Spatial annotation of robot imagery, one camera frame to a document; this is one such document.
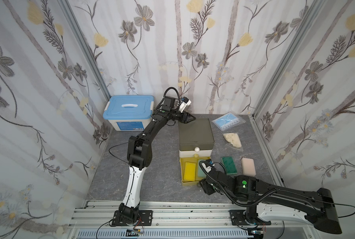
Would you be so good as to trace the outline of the yellow bottom drawer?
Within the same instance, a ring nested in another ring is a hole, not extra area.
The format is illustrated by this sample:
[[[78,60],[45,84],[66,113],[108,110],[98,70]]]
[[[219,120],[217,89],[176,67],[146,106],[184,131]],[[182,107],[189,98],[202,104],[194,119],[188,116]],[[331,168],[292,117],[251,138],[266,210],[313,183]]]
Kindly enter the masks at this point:
[[[184,157],[180,158],[181,184],[182,186],[192,186],[197,184],[206,176],[200,168],[199,163],[210,159],[210,157]]]

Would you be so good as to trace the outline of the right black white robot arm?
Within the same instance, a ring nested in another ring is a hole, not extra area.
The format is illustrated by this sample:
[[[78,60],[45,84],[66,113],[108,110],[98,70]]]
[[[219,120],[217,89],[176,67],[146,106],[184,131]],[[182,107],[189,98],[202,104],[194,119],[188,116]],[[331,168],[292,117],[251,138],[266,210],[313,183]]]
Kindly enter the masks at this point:
[[[328,189],[295,190],[269,184],[255,177],[231,177],[215,169],[207,172],[199,184],[205,194],[222,193],[232,204],[240,207],[256,207],[263,202],[299,210],[306,213],[305,220],[313,224],[315,229],[328,234],[342,234],[335,203]]]

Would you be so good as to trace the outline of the mint green sponge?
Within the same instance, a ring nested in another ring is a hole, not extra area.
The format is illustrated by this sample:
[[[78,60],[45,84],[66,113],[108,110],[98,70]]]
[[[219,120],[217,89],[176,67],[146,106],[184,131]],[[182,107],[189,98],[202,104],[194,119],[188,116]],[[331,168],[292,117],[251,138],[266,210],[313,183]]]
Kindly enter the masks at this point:
[[[198,160],[198,163],[197,163],[197,173],[196,173],[196,176],[197,176],[197,178],[200,178],[200,179],[206,177],[204,171],[203,171],[203,170],[201,169],[201,167],[200,167],[202,161],[204,161],[204,159],[199,159],[199,160]]]

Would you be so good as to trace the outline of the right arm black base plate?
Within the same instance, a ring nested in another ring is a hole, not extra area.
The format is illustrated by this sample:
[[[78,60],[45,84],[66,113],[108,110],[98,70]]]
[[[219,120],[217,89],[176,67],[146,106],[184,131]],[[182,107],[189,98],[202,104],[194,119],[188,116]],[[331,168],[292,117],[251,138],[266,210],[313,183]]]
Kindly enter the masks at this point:
[[[271,221],[264,221],[259,218],[257,212],[252,208],[246,210],[230,210],[230,219],[233,226],[270,226]]]

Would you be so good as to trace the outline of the olive green drawer cabinet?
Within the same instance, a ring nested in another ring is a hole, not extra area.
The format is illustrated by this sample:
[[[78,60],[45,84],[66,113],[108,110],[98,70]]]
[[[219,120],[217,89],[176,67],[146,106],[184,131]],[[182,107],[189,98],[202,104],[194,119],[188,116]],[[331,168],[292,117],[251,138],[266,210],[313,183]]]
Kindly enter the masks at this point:
[[[213,150],[214,136],[208,118],[196,119],[189,123],[178,124],[178,142],[180,151]]]

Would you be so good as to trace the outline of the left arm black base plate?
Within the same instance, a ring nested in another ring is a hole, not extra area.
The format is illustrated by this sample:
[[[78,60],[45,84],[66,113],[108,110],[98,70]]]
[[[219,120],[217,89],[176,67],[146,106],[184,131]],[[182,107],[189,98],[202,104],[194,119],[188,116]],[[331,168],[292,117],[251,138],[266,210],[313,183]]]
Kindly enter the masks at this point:
[[[130,213],[125,215],[125,213],[120,211],[115,211],[112,221],[109,223],[111,227],[117,226],[151,226],[153,221],[153,211],[152,210],[140,210],[139,212]]]

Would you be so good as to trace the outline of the green scouring sponge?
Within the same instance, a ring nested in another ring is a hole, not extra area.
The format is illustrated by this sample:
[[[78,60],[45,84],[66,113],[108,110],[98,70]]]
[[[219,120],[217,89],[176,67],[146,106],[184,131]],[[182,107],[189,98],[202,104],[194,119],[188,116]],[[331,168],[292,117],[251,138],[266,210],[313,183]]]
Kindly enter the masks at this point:
[[[227,175],[235,175],[237,174],[237,168],[234,163],[234,160],[231,156],[226,156],[221,158],[221,162],[225,167]]]

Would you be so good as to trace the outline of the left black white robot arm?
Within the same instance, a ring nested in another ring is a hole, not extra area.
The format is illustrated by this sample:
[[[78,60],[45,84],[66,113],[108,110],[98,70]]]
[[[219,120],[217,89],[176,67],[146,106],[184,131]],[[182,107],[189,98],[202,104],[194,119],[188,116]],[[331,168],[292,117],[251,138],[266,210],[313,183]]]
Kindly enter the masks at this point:
[[[134,224],[139,218],[140,191],[144,173],[151,164],[152,142],[158,132],[171,120],[187,124],[195,120],[195,116],[185,109],[191,100],[183,97],[175,105],[176,98],[165,96],[153,114],[151,122],[137,136],[129,139],[127,159],[129,164],[129,179],[125,197],[119,205],[119,215],[129,224]]]

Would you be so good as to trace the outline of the beige pink sponge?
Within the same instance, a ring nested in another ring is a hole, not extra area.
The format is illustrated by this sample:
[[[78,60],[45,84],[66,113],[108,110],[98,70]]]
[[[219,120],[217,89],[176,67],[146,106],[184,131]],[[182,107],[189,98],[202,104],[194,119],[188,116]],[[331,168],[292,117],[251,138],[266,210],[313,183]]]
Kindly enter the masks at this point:
[[[242,164],[242,174],[246,176],[255,177],[256,176],[256,168],[254,160],[251,158],[243,157],[241,159]]]

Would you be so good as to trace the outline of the yellow sponge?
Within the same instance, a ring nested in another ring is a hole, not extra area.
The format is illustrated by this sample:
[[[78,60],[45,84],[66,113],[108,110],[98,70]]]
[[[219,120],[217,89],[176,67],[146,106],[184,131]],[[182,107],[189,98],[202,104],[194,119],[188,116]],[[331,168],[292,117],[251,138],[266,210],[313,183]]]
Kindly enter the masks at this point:
[[[193,182],[196,176],[196,163],[186,162],[184,164],[183,180]]]

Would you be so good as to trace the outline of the white drawer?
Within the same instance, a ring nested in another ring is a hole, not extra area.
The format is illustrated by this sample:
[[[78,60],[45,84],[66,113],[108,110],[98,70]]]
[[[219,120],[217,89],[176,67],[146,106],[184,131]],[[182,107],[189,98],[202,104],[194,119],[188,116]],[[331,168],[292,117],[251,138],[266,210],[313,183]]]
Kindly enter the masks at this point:
[[[199,150],[199,151],[179,151],[180,158],[189,158],[189,157],[210,157],[212,154],[212,150]]]

